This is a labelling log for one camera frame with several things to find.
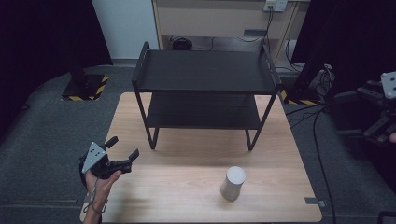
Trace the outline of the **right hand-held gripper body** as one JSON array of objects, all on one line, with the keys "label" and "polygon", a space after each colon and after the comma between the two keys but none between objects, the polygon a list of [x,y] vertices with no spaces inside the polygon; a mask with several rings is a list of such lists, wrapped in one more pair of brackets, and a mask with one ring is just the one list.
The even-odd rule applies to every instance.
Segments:
[{"label": "right hand-held gripper body", "polygon": [[379,81],[367,81],[357,93],[381,109],[380,119],[363,131],[362,136],[379,145],[386,144],[396,133],[396,71],[383,73]]}]

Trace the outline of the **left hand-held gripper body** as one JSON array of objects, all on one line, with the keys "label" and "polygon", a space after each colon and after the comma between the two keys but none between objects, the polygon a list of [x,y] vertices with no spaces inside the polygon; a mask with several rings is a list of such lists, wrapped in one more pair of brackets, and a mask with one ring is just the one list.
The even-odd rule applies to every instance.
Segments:
[{"label": "left hand-held gripper body", "polygon": [[132,172],[132,163],[129,159],[124,161],[111,161],[106,154],[105,144],[98,145],[91,142],[88,151],[80,158],[80,177],[85,178],[88,170],[101,179],[108,179],[116,171]]}]

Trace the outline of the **white cup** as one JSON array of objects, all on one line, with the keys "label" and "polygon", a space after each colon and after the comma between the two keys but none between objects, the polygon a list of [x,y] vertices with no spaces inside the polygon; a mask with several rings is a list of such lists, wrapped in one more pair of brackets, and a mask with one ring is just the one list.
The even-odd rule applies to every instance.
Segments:
[{"label": "white cup", "polygon": [[220,187],[220,193],[223,198],[231,202],[235,201],[239,197],[246,179],[247,175],[241,167],[230,167]]}]

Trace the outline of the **black two-tier shelf rack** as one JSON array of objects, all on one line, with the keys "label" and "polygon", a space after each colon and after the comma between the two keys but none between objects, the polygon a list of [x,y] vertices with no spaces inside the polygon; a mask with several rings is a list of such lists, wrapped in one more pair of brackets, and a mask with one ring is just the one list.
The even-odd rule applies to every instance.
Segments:
[{"label": "black two-tier shelf rack", "polygon": [[151,148],[161,128],[243,130],[253,149],[282,84],[258,51],[142,47],[132,85]]}]

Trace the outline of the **person's left hand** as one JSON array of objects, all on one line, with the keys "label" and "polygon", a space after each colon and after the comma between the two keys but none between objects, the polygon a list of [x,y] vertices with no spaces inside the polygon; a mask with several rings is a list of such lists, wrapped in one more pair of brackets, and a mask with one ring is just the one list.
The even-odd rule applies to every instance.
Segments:
[{"label": "person's left hand", "polygon": [[86,186],[90,197],[89,205],[86,209],[87,213],[99,215],[105,211],[111,188],[121,175],[121,171],[116,171],[110,178],[101,179],[91,171],[85,174]]}]

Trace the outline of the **black stand base striped tape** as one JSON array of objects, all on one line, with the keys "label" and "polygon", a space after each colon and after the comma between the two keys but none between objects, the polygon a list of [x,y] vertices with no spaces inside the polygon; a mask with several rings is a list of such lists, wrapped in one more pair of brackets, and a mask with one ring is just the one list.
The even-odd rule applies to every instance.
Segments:
[{"label": "black stand base striped tape", "polygon": [[68,101],[95,101],[105,89],[109,76],[84,74],[82,77],[72,77],[62,93]]},{"label": "black stand base striped tape", "polygon": [[320,101],[318,100],[291,99],[289,98],[286,91],[281,92],[281,98],[284,104],[289,104],[289,105],[319,105],[320,104]]}]

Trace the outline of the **black curtain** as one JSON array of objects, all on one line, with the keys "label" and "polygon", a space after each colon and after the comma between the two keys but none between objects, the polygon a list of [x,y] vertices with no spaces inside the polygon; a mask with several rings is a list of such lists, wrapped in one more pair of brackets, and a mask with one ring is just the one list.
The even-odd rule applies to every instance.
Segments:
[{"label": "black curtain", "polygon": [[0,0],[0,139],[29,95],[70,63],[112,63],[92,0]]},{"label": "black curtain", "polygon": [[291,61],[304,64],[291,89],[298,96],[326,64],[335,73],[329,97],[396,71],[396,0],[310,0]]}]

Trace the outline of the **grey tape piece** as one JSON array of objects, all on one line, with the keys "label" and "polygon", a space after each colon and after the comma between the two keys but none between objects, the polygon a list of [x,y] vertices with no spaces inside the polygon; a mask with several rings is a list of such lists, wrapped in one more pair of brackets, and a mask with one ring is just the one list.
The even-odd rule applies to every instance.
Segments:
[{"label": "grey tape piece", "polygon": [[326,207],[327,203],[324,200],[320,200],[314,197],[304,197],[304,201],[306,204],[315,204],[318,207]]}]

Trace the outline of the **black round device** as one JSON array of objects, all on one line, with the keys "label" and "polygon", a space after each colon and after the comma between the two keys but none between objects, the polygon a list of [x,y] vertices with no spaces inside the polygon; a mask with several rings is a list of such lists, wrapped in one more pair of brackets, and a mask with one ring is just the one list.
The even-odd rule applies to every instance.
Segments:
[{"label": "black round device", "polygon": [[173,50],[192,50],[192,42],[185,37],[177,37],[172,40]]}]

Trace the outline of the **light wooden cabinet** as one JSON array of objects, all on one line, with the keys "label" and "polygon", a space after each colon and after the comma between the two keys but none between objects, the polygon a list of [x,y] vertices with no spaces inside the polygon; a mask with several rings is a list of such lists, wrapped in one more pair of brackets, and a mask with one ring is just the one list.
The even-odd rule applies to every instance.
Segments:
[{"label": "light wooden cabinet", "polygon": [[283,12],[264,12],[265,0],[151,0],[160,47],[167,36],[243,37],[268,30],[271,56],[298,37],[311,0],[288,0]]}]

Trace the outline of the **white wall socket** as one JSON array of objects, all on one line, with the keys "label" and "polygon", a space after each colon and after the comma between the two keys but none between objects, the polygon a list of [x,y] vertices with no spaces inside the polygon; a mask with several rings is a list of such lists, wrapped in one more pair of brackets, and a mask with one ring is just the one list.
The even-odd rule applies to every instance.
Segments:
[{"label": "white wall socket", "polygon": [[288,4],[288,0],[265,0],[264,12],[283,12]]}]

